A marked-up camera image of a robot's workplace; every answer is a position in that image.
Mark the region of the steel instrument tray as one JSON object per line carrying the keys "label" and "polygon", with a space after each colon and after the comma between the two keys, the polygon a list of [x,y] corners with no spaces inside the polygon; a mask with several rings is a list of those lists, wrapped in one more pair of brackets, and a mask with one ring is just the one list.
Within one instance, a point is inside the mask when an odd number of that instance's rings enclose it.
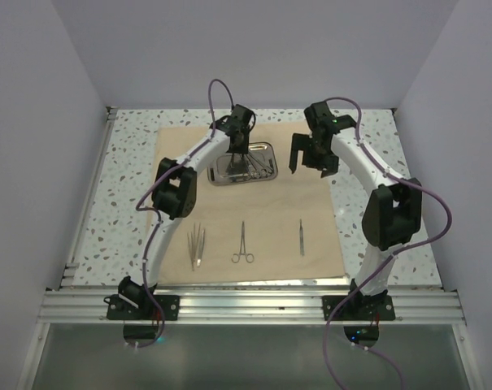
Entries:
{"label": "steel instrument tray", "polygon": [[225,186],[232,184],[249,184],[262,181],[269,181],[276,179],[278,175],[278,167],[276,163],[276,156],[274,148],[268,142],[254,142],[249,144],[248,153],[244,154],[245,157],[248,154],[252,154],[261,162],[269,165],[272,168],[272,174],[267,179],[252,180],[249,178],[247,181],[232,182],[226,173],[227,167],[231,158],[231,153],[226,153],[218,157],[208,168],[207,168],[207,178],[209,182],[214,186]]}

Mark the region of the steel surgical scissors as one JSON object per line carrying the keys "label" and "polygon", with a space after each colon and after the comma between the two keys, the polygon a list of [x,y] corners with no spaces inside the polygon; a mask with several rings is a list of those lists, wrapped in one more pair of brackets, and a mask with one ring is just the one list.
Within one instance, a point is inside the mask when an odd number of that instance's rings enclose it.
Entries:
{"label": "steel surgical scissors", "polygon": [[250,178],[250,170],[245,155],[232,154],[226,173],[232,182],[247,181]]}
{"label": "steel surgical scissors", "polygon": [[252,180],[267,179],[272,174],[272,168],[261,162],[252,154],[248,154],[247,160],[250,163],[249,175]]}

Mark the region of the steel scalpel handle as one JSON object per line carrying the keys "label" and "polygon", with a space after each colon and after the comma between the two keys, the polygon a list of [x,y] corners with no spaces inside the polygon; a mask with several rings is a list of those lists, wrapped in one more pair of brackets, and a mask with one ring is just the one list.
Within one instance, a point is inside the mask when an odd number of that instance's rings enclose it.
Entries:
{"label": "steel scalpel handle", "polygon": [[303,221],[299,220],[299,228],[298,228],[298,237],[299,237],[299,253],[300,256],[305,256],[305,241],[304,241],[304,230],[303,230]]}

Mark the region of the blunt steel forceps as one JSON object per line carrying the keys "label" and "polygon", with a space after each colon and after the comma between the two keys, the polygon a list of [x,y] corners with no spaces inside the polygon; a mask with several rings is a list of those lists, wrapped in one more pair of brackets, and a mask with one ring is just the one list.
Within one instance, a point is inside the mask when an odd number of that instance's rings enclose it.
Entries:
{"label": "blunt steel forceps", "polygon": [[204,228],[200,229],[197,235],[196,245],[195,245],[195,266],[199,268],[202,263],[202,256],[205,246],[205,235],[206,230]]}

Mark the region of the steel hemostat clamp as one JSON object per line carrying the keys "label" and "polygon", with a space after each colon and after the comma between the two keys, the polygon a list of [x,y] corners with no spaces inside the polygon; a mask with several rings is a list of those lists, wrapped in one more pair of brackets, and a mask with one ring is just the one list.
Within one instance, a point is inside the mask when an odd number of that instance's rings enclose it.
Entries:
{"label": "steel hemostat clamp", "polygon": [[236,253],[232,255],[231,262],[239,263],[242,259],[244,259],[247,263],[252,263],[255,261],[255,256],[253,255],[253,253],[249,252],[246,249],[246,227],[244,221],[242,221],[241,225],[239,249]]}

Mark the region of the pointed steel tweezers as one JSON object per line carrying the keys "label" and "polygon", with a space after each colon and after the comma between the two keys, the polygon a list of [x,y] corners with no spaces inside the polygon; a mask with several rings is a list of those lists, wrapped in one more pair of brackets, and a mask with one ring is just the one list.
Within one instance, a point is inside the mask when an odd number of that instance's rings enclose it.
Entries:
{"label": "pointed steel tweezers", "polygon": [[194,271],[197,262],[198,251],[198,225],[195,223],[192,230],[187,235],[189,259],[192,271]]}

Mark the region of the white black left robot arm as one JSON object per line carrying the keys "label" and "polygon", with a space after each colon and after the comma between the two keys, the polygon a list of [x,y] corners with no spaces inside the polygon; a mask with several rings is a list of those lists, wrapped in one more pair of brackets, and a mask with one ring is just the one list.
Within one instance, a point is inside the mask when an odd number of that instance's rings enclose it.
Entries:
{"label": "white black left robot arm", "polygon": [[108,302],[108,319],[166,318],[160,313],[160,304],[153,298],[153,292],[174,232],[195,207],[198,176],[226,153],[246,153],[254,123],[254,112],[236,105],[229,115],[214,119],[207,133],[186,153],[159,162],[155,182],[136,206],[138,211],[157,215],[143,249],[142,284],[133,282],[129,276],[121,280],[118,293]]}

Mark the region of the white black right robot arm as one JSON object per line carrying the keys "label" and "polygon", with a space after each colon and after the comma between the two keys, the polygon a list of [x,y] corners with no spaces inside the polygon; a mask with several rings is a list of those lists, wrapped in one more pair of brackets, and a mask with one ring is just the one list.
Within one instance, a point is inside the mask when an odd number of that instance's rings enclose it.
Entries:
{"label": "white black right robot arm", "polygon": [[289,169],[303,165],[327,177],[345,163],[368,195],[361,222],[368,243],[364,260],[349,294],[329,314],[333,319],[365,319],[385,307],[398,251],[420,230],[420,183],[404,179],[377,156],[360,136],[359,119],[334,115],[326,101],[312,103],[304,116],[310,132],[292,136]]}

